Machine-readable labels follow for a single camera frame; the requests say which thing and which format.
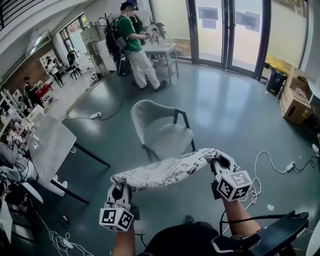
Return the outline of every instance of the gray floor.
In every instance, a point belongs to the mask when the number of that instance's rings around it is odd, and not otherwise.
[[[69,232],[71,242],[84,246],[94,256],[108,255],[114,243],[115,233],[98,224],[100,208],[104,206],[111,185],[110,176],[149,164],[130,117],[131,107],[139,100],[150,99],[185,111],[194,132],[196,148],[212,147],[229,154],[251,177],[254,176],[256,156],[261,151],[268,151],[275,166],[281,170],[292,161],[301,167],[314,155],[311,144],[316,142],[316,136],[303,125],[285,121],[279,102],[265,94],[263,84],[206,66],[179,64],[179,68],[179,80],[174,79],[174,85],[161,92],[153,92],[151,86],[143,92],[138,91],[132,86],[130,77],[113,74],[70,114],[76,118],[101,112],[105,118],[126,99],[112,119],[64,121],[79,143],[112,167],[107,170],[77,150],[66,158],[58,175],[68,180],[69,189],[90,201],[90,205],[68,195],[59,198],[40,187],[38,190],[45,203],[44,207],[36,205],[36,208],[52,230],[61,235]],[[315,227],[320,218],[320,173],[317,168],[308,166],[303,172],[280,174],[273,170],[268,157],[262,155],[258,159],[256,174],[261,180],[262,193],[257,203],[248,209],[252,216],[308,211],[309,226]],[[135,194],[133,200],[140,207],[141,216],[135,228],[143,229],[145,242],[148,243],[162,229],[181,224],[185,215],[218,228],[224,209],[221,200],[213,198],[210,185],[213,179],[208,167],[172,187]],[[274,206],[273,211],[268,210],[268,204]],[[69,229],[56,223],[61,220],[60,214],[68,215]],[[264,226],[271,221],[259,223]],[[23,251],[23,255],[58,255],[41,223],[39,229],[41,245],[14,238],[15,247]],[[309,238],[307,235],[299,238],[294,247],[305,250]],[[137,237],[136,252],[142,249]],[[80,254],[75,249],[69,252],[69,255]]]

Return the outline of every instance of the white pants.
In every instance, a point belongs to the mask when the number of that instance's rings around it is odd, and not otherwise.
[[[147,57],[146,53],[141,50],[137,52],[130,52],[127,54],[127,56],[130,60],[134,78],[138,86],[140,88],[146,87],[146,74],[153,88],[157,89],[160,86],[160,82],[157,79],[154,67],[152,66],[150,59]]]

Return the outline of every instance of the gray table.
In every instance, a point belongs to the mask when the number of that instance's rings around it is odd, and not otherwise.
[[[164,44],[150,44],[147,43],[143,50],[146,55],[160,55],[165,56],[166,59],[166,65],[159,65],[159,67],[167,67],[168,69],[168,75],[169,75],[169,81],[170,85],[172,86],[172,77],[176,74],[177,77],[179,77],[179,69],[178,69],[178,57],[177,57],[177,45],[173,43],[172,45],[164,45]],[[175,59],[172,61],[169,61],[170,53],[174,52]],[[176,71],[174,73],[170,73],[170,66],[175,63]]]
[[[104,165],[108,167],[110,167],[110,165],[77,144],[76,136],[60,121],[51,116],[44,117],[41,125],[34,132],[34,135],[36,135],[40,141],[37,143],[37,146],[34,147],[36,140],[31,138],[29,141],[29,151],[33,165],[38,172],[38,182],[42,185],[52,183],[70,196],[89,204],[89,202],[68,189],[65,189],[52,178],[56,175],[74,145]]]

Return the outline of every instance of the power strip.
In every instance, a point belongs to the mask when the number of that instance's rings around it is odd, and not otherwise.
[[[90,118],[91,118],[91,120],[93,120],[93,119],[96,119],[96,118],[98,118],[98,117],[100,117],[100,116],[101,116],[101,112],[98,112],[98,113],[92,114],[92,115],[90,116]]]

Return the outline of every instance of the white sneaker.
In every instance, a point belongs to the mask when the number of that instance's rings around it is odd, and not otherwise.
[[[320,158],[320,153],[319,153],[319,147],[317,147],[315,144],[312,144],[312,149],[315,153],[315,155]]]

